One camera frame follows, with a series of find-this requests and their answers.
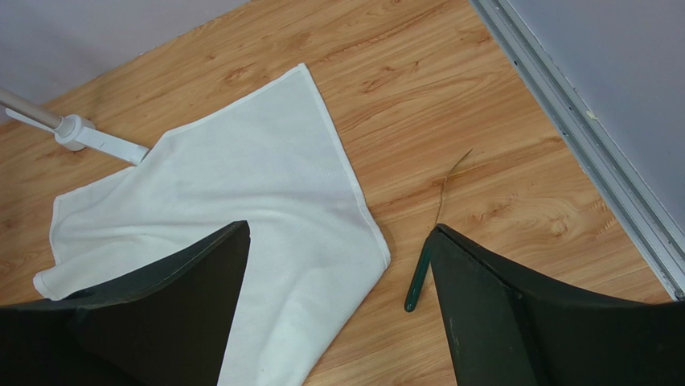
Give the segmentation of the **white cloth napkin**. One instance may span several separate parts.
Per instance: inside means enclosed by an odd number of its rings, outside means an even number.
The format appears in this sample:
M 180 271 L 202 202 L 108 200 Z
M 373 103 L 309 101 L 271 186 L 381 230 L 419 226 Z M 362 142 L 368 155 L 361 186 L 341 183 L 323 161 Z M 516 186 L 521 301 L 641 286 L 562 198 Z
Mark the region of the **white cloth napkin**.
M 240 220 L 251 245 L 219 384 L 301 385 L 390 262 L 304 64 L 58 196 L 55 265 L 33 284 L 60 300 Z

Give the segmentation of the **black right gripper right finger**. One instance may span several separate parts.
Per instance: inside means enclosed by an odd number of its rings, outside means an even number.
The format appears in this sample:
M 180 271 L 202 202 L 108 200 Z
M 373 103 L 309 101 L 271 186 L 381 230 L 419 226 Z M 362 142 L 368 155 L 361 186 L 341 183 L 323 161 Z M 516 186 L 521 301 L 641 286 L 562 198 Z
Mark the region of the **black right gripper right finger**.
M 569 285 L 444 224 L 429 258 L 460 385 L 681 385 L 684 304 Z

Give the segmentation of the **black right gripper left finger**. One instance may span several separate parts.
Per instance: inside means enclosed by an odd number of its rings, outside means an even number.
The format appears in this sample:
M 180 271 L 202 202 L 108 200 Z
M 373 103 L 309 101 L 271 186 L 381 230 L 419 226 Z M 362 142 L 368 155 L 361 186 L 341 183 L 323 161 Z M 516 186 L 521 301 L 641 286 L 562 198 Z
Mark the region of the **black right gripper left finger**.
M 2 384 L 217 384 L 249 246 L 234 222 L 65 299 L 3 306 Z

